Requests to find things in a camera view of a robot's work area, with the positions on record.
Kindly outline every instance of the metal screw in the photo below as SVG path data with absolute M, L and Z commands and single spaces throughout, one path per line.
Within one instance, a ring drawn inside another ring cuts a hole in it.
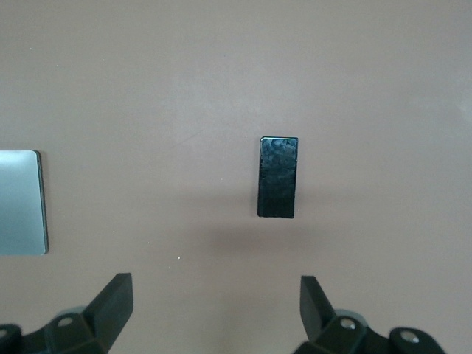
M 343 328 L 346 328 L 347 330 L 354 330 L 355 329 L 355 323 L 352 319 L 344 318 L 341 320 L 341 326 Z
M 404 339 L 405 341 L 409 341 L 410 343 L 420 343 L 420 339 L 418 338 L 418 336 L 413 332 L 410 332 L 409 330 L 401 331 L 400 336 L 402 339 Z
M 64 317 L 58 322 L 59 327 L 65 327 L 72 323 L 72 319 L 70 317 Z

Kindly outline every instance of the smartphone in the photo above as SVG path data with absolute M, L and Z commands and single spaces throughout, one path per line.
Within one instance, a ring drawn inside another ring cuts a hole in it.
M 40 155 L 0 150 L 0 255 L 47 251 Z
M 257 214 L 293 218 L 298 138 L 264 136 L 260 140 Z

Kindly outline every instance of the beige surface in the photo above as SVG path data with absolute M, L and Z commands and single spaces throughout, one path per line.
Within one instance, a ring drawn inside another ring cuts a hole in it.
M 0 259 L 25 332 L 131 271 L 111 351 L 291 353 L 299 277 L 469 353 L 470 1 L 2 1 L 0 148 L 44 158 L 50 253 Z M 296 217 L 256 216 L 298 136 Z

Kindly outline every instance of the black rectangular object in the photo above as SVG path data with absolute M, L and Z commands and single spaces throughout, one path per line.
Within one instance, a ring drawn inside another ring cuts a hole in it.
M 297 155 L 298 138 L 261 138 L 257 195 L 260 217 L 294 217 Z

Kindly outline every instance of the silver tablet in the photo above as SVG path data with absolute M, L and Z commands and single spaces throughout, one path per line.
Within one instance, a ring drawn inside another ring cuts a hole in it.
M 47 250 L 39 153 L 0 150 L 0 254 Z

